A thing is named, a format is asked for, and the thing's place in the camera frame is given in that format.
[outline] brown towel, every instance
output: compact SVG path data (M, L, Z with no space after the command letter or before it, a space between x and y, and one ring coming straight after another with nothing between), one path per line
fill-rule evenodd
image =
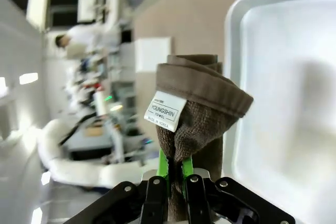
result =
M253 98L224 78L222 64L215 55L169 56L156 72L156 89L186 98L176 132L156 127L164 154L174 160L174 167L193 157L194 167L210 172L212 180L222 171L222 135L242 118ZM169 221L187 219L181 193L179 170L170 174L172 195L169 199Z

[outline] black cable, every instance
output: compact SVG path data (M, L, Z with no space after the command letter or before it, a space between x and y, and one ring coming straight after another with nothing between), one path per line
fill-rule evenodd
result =
M95 116L97 116L97 113L96 113L96 112L84 116L81 120L78 121L78 123L76 123L75 127L73 127L73 128L71 129L71 131L68 133L68 135L67 135L67 136L66 136L66 137L65 137L65 138L64 138L58 145L59 145L59 146L64 145L64 144L69 140L69 138L71 138L71 137L75 134L75 132L77 131L77 129L79 128L79 126L80 126L83 122L85 122L86 120L88 120L88 119L90 119L90 118L93 118L93 117L95 117Z

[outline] terry cloth fabric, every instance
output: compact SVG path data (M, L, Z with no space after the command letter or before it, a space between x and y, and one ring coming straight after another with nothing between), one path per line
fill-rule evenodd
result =
M222 75L216 55L168 56L159 64L156 90L187 99L176 132L156 127L160 147L170 162L171 197L168 221L187 219L179 179L181 162L192 156L193 166L209 171L216 181L222 173L223 133L250 108L253 98Z

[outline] white plastic tray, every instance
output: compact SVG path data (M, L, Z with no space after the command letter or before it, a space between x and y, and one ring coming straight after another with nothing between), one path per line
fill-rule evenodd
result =
M255 101L224 174L297 223L336 223L336 0L237 0L225 38L225 76Z

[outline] metal bolt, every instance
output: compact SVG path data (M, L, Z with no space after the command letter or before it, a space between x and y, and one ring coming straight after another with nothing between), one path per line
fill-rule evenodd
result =
M193 182L193 183L195 183L195 182L198 181L198 178L196 176L191 177L190 181Z
M227 183L226 181L222 181L222 182L219 183L219 185L220 185L221 187L227 187L227 186L228 186L228 183Z

